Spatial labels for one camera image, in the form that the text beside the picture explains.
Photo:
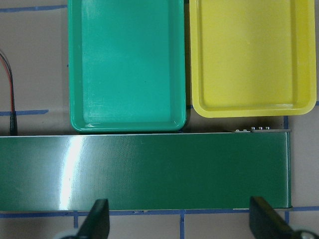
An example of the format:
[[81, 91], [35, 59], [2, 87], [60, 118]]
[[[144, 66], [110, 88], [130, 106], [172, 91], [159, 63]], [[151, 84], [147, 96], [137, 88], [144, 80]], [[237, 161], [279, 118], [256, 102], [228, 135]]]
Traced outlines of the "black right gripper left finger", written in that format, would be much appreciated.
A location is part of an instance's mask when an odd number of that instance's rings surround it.
[[80, 227], [77, 239], [107, 239], [110, 233], [109, 203], [107, 199], [95, 201]]

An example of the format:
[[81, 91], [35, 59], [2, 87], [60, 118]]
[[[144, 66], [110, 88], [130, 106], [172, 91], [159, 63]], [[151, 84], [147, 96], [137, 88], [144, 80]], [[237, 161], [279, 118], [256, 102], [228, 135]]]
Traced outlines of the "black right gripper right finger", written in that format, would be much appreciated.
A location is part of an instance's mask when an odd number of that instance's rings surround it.
[[250, 198], [249, 227], [256, 239], [294, 239], [295, 232], [271, 207], [259, 196]]

